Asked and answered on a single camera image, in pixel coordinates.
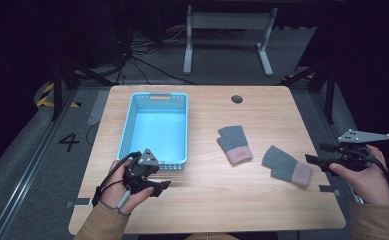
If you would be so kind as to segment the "person's right hand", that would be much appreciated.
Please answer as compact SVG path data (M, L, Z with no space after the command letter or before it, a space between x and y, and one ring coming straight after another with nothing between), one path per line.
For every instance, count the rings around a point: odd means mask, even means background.
M360 172L336 163L332 163L329 168L346 179L365 203L389 206L389 183L377 165L372 164Z

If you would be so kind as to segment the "black metal stand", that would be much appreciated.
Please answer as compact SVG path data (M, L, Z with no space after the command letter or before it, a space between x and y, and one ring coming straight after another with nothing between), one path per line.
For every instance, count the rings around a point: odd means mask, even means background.
M65 83L66 87L70 90L76 90L80 85L79 77L75 73L75 70L82 72L90 79L93 79L104 86L114 86L113 82L73 60L66 58L57 60L53 68L53 121L56 121L59 118L65 108L62 94L62 83Z
M279 86L290 86L291 84L310 77L307 86L309 93L319 93L326 87L324 114L330 124L333 123L333 102L335 94L335 69L332 64L321 63L309 67L293 76L286 75L282 78Z

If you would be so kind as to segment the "white metal table frame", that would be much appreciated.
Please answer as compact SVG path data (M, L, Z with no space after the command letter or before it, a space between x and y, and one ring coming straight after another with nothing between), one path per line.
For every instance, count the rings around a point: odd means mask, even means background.
M276 20L278 9L272 8L266 13L229 13L229 12L198 12L193 6L187 7L186 15L186 48L183 64L183 73L191 74L194 29L234 29L234 30L263 30L264 37L256 44L256 49L261 60L262 68L266 76L272 76L273 70L266 52L272 28Z

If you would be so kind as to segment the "grey and pink knit glove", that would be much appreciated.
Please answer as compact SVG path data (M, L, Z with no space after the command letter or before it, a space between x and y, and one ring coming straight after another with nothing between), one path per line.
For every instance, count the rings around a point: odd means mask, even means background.
M220 137L217 142L231 164L237 165L253 159L242 126L227 126L219 129L218 133Z
M271 146L263 156L262 165L271 169L271 176L307 188L313 169L297 161L276 146Z

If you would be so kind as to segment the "person's left hand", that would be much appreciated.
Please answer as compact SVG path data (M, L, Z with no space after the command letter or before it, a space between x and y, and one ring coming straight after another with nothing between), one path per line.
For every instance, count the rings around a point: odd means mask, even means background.
M106 183L106 190L103 191L101 198L101 201L107 207L123 215L130 215L138 205L150 197L150 194L153 191L153 188L149 187L140 191L139 193L129 194L126 201L122 205L119 205L119 201L127 192L126 188L121 183L121 180L123 179L125 168L128 165L128 161L122 162L116 160L112 163L110 167L111 170L113 170L116 166L118 166L118 168Z

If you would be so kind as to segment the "grey tape piece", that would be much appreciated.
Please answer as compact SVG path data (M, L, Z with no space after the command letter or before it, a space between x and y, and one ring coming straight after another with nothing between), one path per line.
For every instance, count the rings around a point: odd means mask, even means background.
M340 190L333 188L330 185L319 185L320 192L333 193L336 197L342 196Z
M68 200L65 203L65 208L70 209L77 206L90 206L91 205L91 199L90 198L76 198L73 200Z

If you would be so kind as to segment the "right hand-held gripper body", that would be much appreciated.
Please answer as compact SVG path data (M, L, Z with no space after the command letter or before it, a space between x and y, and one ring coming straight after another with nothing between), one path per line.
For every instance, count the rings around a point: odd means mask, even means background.
M389 134L371 133L359 130L347 130L338 137L340 159L338 163L353 171L362 171L372 164L384 173L388 170L367 147L368 143L389 140Z

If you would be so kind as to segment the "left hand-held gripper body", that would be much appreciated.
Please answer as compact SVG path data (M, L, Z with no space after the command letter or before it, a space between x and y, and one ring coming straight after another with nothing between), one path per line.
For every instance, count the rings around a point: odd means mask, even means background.
M137 152L134 159L125 168L123 184L132 194L139 193L149 187L154 188L156 187L155 182L149 181L148 177L159 169L159 161L146 148L143 153Z

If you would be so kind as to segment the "light blue plastic basket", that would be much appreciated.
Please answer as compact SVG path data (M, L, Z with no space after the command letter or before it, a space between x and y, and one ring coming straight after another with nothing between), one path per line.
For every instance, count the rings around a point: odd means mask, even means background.
M135 92L117 158L149 148L162 170L183 170L188 151L189 98L183 92Z

